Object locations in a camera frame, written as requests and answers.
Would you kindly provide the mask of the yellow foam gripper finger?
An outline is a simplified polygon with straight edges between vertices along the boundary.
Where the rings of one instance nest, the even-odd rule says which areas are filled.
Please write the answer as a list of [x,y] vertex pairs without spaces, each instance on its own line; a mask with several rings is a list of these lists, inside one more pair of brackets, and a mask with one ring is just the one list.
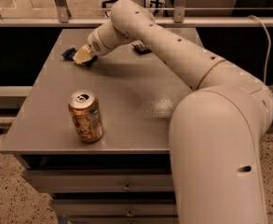
[[77,64],[82,64],[82,63],[89,62],[94,57],[95,57],[95,54],[90,48],[90,46],[85,45],[75,53],[73,60]]

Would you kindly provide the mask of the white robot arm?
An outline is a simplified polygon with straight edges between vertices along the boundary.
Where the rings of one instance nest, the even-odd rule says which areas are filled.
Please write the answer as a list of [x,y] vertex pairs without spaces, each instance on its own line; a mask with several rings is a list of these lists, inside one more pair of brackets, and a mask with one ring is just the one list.
[[273,121],[264,82],[157,25],[119,0],[76,63],[140,40],[191,90],[171,116],[169,147],[180,224],[268,224],[259,144]]

